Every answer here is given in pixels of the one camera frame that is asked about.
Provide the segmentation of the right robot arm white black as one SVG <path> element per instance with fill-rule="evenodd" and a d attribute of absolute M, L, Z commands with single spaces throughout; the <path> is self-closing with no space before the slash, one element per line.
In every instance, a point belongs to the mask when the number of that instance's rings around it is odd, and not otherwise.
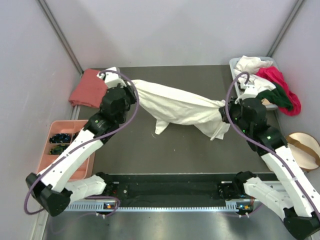
<path fill-rule="evenodd" d="M 244 137 L 273 171 L 286 193 L 264 183 L 255 173 L 239 172 L 232 180 L 239 198 L 253 197 L 272 210 L 297 240 L 320 230 L 320 194 L 298 166 L 282 133 L 267 123 L 266 107 L 256 98 L 236 101 L 219 108 L 222 121 Z"/>

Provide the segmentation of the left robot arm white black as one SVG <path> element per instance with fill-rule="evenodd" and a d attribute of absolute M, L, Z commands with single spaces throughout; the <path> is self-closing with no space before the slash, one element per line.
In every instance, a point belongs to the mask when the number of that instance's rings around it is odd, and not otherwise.
<path fill-rule="evenodd" d="M 75 140 L 39 173 L 30 173 L 26 179 L 28 192 L 24 199 L 24 212 L 28 200 L 33 197 L 50 216 L 60 215 L 73 202 L 87 197 L 109 198 L 114 191 L 105 174 L 70 181 L 78 168 L 112 136 L 124 129 L 133 120 L 126 119 L 132 105 L 139 105 L 139 95 L 134 84 L 118 84 L 107 90 L 99 111 L 91 116 L 79 131 Z"/>

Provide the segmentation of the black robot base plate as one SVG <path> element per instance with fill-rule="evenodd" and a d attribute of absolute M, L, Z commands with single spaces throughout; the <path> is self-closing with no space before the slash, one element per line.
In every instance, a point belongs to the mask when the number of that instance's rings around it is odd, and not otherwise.
<path fill-rule="evenodd" d="M 237 193 L 232 173 L 179 174 L 106 174 L 97 176 L 106 181 L 105 196 L 116 197 L 126 206 L 218 206 L 222 201 L 248 199 Z"/>

